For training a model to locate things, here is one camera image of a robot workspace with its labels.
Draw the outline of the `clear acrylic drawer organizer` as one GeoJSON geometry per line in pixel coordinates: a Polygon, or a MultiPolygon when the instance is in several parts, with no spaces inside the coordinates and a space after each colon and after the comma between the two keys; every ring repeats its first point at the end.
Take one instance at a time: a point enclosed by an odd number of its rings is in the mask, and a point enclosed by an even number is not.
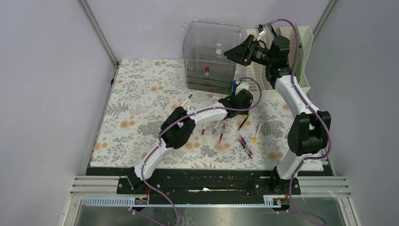
{"type": "Polygon", "coordinates": [[[189,89],[228,95],[236,73],[236,63],[224,52],[237,46],[241,27],[237,24],[193,20],[182,28],[182,59],[189,89]],[[209,76],[205,76],[205,67],[209,76]]]}

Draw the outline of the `green clipboard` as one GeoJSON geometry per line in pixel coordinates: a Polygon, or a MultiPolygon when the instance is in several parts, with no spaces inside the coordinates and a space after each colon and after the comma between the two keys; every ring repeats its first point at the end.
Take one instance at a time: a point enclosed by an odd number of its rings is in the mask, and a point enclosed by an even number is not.
{"type": "Polygon", "coordinates": [[[308,88],[309,83],[305,76],[304,70],[313,43],[313,33],[309,26],[295,26],[298,30],[298,36],[300,40],[300,59],[296,68],[295,76],[301,88],[308,88]]]}

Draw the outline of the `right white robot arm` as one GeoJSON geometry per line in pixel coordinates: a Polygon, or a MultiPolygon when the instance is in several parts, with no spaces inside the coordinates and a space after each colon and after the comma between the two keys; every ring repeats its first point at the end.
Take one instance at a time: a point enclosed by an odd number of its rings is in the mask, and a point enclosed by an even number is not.
{"type": "Polygon", "coordinates": [[[303,163],[320,159],[317,153],[331,140],[331,115],[320,111],[303,93],[287,64],[289,46],[290,41],[284,36],[274,37],[267,48],[263,41],[249,35],[241,44],[224,53],[227,59],[242,66],[252,62],[263,65],[267,81],[280,93],[294,117],[287,137],[289,152],[270,177],[269,188],[276,194],[290,192],[303,163]]]}

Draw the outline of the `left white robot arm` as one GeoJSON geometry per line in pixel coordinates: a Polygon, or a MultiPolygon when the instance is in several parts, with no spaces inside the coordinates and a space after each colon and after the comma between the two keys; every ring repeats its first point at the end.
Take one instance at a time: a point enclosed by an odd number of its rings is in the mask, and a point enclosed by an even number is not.
{"type": "Polygon", "coordinates": [[[213,121],[223,121],[239,114],[248,113],[252,106],[253,95],[246,89],[237,94],[219,99],[210,106],[195,110],[176,108],[161,125],[161,131],[154,147],[126,175],[128,188],[139,194],[145,190],[149,179],[160,162],[173,150],[183,147],[198,125],[213,121]]]}

